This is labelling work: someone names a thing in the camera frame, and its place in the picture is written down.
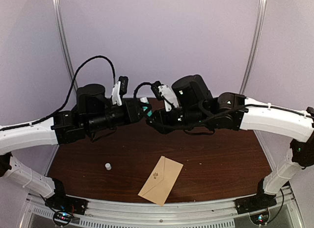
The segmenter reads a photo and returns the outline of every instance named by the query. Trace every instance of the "white bottle cap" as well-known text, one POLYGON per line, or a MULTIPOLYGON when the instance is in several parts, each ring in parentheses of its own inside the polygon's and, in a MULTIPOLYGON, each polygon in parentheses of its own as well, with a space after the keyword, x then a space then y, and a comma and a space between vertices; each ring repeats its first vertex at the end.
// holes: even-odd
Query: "white bottle cap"
POLYGON ((105 164, 105 167, 106 167, 106 169, 109 171, 109 170, 111 170, 111 165, 110 165, 110 163, 106 163, 105 164))
POLYGON ((140 100, 141 102, 143 102, 143 103, 148 103, 147 97, 142 97, 142 98, 140 98, 139 100, 140 100))

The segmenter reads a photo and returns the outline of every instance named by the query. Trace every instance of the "envelope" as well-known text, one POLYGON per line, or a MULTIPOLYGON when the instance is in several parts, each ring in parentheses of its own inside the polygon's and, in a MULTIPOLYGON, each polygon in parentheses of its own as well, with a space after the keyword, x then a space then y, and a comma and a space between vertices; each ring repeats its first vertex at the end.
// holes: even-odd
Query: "envelope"
POLYGON ((183 164, 181 163, 166 158, 165 156, 160 157, 157 165, 138 195, 163 206, 182 167, 183 164))

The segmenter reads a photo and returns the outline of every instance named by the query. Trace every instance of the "dark wood tabletop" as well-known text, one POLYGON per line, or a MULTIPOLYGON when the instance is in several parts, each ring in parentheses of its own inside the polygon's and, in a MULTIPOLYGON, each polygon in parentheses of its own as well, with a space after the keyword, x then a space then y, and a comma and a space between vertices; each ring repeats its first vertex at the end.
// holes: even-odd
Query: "dark wood tabletop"
POLYGON ((254 194, 257 183, 271 172, 252 131, 190 136, 177 130, 162 135, 142 120, 95 143, 84 139, 60 146, 49 176, 61 180, 69 195, 148 203, 137 194, 162 155, 183 164, 167 203, 254 194))

